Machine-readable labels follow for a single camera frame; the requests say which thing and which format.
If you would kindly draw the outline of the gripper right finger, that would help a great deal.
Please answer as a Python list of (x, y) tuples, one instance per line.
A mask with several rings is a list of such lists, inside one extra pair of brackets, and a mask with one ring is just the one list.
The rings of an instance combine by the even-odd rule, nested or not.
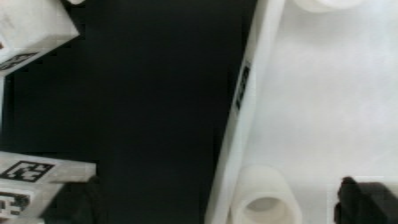
[(398, 196), (380, 182), (344, 177), (334, 206), (336, 224), (398, 224)]

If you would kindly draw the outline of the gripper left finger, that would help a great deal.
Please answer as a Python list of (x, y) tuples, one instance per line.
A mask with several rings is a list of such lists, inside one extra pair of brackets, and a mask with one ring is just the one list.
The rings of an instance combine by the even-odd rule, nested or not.
[(99, 177), (69, 182), (51, 199), (39, 218), (44, 224), (106, 224), (106, 203)]

